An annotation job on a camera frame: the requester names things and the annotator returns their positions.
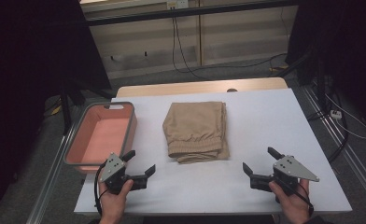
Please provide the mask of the pink basket with grey rim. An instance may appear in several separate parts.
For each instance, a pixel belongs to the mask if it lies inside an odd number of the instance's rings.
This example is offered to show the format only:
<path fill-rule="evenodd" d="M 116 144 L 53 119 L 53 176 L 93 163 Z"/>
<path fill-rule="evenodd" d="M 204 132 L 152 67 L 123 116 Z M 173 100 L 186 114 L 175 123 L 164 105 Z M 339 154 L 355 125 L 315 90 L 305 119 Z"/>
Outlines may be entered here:
<path fill-rule="evenodd" d="M 94 103 L 69 136 L 64 162 L 83 174 L 95 173 L 111 153 L 132 149 L 137 118 L 130 102 Z"/>

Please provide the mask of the white wall socket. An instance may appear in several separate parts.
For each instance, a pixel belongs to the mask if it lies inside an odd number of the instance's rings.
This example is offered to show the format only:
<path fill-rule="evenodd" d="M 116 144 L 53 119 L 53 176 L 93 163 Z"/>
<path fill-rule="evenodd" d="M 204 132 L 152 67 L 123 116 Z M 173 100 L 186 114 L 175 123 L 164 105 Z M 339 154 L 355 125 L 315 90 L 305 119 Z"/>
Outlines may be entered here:
<path fill-rule="evenodd" d="M 189 0 L 167 0 L 168 9 L 183 9 L 189 7 Z"/>

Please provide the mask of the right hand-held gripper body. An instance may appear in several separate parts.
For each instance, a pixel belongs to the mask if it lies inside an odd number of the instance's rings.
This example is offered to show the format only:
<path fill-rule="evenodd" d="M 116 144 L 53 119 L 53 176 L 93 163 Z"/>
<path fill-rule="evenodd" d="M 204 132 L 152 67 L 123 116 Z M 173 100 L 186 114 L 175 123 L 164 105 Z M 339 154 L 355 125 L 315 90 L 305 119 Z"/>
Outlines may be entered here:
<path fill-rule="evenodd" d="M 319 177 L 297 161 L 293 156 L 282 156 L 273 164 L 271 175 L 255 175 L 249 170 L 250 187 L 271 192 L 269 183 L 274 181 L 288 196 L 298 194 L 300 179 L 318 182 Z"/>

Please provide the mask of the black horizontal bar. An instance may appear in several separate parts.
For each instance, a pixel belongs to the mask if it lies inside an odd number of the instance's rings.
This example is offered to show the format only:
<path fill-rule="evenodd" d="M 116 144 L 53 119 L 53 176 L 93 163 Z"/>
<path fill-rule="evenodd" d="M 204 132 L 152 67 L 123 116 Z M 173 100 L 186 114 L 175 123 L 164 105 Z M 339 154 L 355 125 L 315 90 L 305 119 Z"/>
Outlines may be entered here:
<path fill-rule="evenodd" d="M 274 7 L 297 6 L 301 0 L 260 0 L 240 4 L 229 4 L 210 7 L 192 7 L 183 9 L 170 9 L 155 12 L 138 13 L 133 15 L 106 16 L 94 19 L 86 19 L 88 26 L 100 26 L 108 24 L 126 23 L 134 21 L 152 21 L 160 19 L 172 19 L 179 17 L 208 15 L 244 10 L 265 9 Z"/>

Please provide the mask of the wooden table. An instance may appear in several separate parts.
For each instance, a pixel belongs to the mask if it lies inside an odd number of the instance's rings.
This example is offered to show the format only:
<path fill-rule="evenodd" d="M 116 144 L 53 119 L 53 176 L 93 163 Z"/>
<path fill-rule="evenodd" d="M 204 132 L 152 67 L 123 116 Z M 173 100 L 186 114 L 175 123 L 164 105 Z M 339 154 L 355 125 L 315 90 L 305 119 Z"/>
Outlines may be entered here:
<path fill-rule="evenodd" d="M 284 90 L 288 85 L 282 77 L 245 78 L 215 81 L 196 81 L 119 88 L 117 97 L 160 96 L 194 93 Z"/>

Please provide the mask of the black curtain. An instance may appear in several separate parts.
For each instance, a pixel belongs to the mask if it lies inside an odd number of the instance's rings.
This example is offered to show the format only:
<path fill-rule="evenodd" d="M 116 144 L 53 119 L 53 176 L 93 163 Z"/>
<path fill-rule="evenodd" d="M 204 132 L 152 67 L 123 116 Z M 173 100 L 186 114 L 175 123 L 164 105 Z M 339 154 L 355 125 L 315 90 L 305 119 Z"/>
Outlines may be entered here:
<path fill-rule="evenodd" d="M 302 0 L 286 63 L 309 51 L 366 119 L 366 0 Z"/>
<path fill-rule="evenodd" d="M 30 153 L 43 104 L 110 83 L 81 0 L 0 0 L 0 201 Z"/>

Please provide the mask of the black metal stand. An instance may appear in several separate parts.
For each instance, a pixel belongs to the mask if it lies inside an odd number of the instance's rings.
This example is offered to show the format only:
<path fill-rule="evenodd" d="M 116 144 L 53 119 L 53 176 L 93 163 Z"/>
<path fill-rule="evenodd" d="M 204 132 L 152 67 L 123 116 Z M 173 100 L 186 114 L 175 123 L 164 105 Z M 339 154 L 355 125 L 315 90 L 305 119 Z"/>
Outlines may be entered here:
<path fill-rule="evenodd" d="M 72 101 L 74 105 L 84 105 L 86 98 L 84 97 L 82 90 L 87 90 L 95 93 L 103 98 L 110 100 L 113 95 L 107 91 L 95 88 L 93 85 L 81 81 L 77 78 L 65 78 L 61 82 L 60 97 L 63 110 L 63 134 L 67 134 L 72 127 L 72 118 L 69 107 L 69 101 Z"/>

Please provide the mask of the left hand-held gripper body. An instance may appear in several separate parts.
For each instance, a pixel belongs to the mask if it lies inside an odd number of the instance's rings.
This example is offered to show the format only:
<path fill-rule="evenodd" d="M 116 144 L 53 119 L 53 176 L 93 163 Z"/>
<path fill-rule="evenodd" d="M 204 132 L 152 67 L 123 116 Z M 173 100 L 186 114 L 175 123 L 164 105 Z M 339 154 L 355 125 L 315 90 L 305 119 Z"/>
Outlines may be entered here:
<path fill-rule="evenodd" d="M 121 157 L 115 153 L 111 153 L 105 161 L 100 182 L 105 183 L 107 190 L 113 194 L 119 194 L 124 183 L 127 180 L 133 180 L 132 190 L 145 189 L 148 180 L 143 175 L 127 175 L 127 163 L 120 159 Z"/>

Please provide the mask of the person's right hand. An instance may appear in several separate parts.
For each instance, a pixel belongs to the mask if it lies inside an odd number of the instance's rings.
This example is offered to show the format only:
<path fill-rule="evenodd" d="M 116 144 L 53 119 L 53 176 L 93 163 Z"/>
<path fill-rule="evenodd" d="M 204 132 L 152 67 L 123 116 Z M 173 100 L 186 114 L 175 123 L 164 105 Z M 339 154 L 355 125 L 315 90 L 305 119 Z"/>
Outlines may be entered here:
<path fill-rule="evenodd" d="M 291 224 L 304 224 L 310 219 L 309 205 L 297 195 L 286 195 L 282 188 L 274 181 L 269 187 L 280 201 L 285 217 Z"/>

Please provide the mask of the khaki pants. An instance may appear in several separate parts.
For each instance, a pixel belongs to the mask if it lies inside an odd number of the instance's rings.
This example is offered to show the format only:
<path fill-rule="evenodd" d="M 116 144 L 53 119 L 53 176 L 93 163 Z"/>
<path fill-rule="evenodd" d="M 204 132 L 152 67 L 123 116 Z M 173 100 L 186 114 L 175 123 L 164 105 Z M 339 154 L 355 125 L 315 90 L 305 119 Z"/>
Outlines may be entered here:
<path fill-rule="evenodd" d="M 230 157 L 223 102 L 172 103 L 162 124 L 168 156 L 179 163 Z"/>

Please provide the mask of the person's left hand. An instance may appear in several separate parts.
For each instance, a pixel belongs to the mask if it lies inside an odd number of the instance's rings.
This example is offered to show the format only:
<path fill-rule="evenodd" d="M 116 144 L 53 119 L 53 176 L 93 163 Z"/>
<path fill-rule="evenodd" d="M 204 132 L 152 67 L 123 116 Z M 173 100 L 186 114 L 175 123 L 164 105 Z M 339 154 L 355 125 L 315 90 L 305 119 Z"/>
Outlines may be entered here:
<path fill-rule="evenodd" d="M 120 224 L 124 214 L 126 197 L 134 182 L 127 180 L 118 195 L 107 191 L 105 183 L 99 183 L 99 190 L 103 192 L 101 197 L 102 215 L 99 224 Z"/>

